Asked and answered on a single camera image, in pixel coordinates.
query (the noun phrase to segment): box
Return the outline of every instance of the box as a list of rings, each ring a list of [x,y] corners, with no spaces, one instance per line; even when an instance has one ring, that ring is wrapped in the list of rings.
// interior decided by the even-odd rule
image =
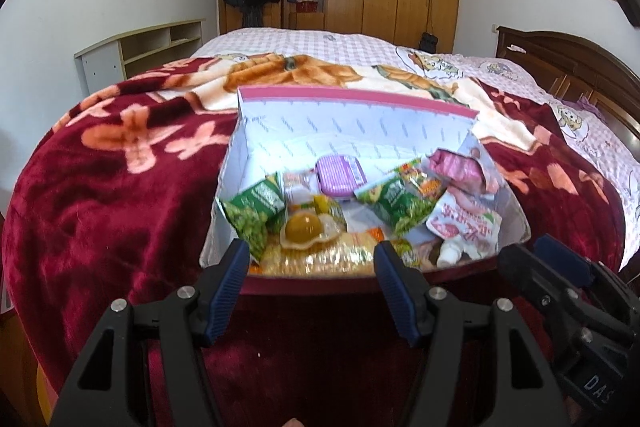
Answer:
[[[238,124],[220,169],[211,225],[200,256],[202,267],[218,263],[237,237],[220,201],[231,199],[272,172],[311,168],[327,154],[356,156],[367,180],[374,181],[438,148],[465,155],[475,149],[482,167],[493,169],[492,176],[500,184],[491,205],[503,219],[499,247],[530,238],[518,200],[470,132],[476,111],[419,96],[303,86],[240,87],[238,107]],[[348,205],[345,210],[349,223]],[[379,223],[371,219],[371,223],[359,221],[363,227]]]

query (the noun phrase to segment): wooden headboard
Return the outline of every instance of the wooden headboard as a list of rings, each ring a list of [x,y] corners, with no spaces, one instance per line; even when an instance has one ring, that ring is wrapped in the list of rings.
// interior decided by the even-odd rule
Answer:
[[[586,96],[640,161],[640,77],[614,55],[582,37],[501,26],[495,56],[521,65],[559,100]]]

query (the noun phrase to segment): purple container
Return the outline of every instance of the purple container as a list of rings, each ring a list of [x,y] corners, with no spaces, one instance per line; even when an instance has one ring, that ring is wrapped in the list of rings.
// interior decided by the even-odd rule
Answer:
[[[322,193],[335,200],[350,200],[353,191],[367,182],[354,156],[322,156],[316,163],[316,173]]]

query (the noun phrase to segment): pink snack package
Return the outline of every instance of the pink snack package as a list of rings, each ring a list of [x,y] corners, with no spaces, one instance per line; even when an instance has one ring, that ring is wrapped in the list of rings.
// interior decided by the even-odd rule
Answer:
[[[429,168],[465,192],[476,195],[487,192],[482,168],[473,158],[437,149],[429,158]]]
[[[367,182],[354,156],[322,156],[316,163],[316,173],[321,192],[334,200],[350,200],[353,191]]]
[[[496,253],[502,218],[457,187],[449,186],[427,218],[427,228],[444,239],[438,268],[452,266],[465,252],[473,259]]]

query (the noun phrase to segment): floral blanket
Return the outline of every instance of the floral blanket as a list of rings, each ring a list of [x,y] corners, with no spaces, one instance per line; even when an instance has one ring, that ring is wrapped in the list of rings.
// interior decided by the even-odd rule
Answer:
[[[196,279],[242,85],[379,89],[478,108],[484,117],[474,131],[514,189],[533,239],[551,233],[619,265],[620,198],[566,145],[548,106],[472,78],[442,85],[306,55],[236,58],[174,62],[91,95],[53,126],[18,179],[2,236],[4,272],[56,390],[110,301],[161,299]],[[418,363],[380,295],[242,297],[205,359],[230,426],[281,425],[292,416],[391,425]],[[158,425],[169,425],[158,346],[150,367]]]

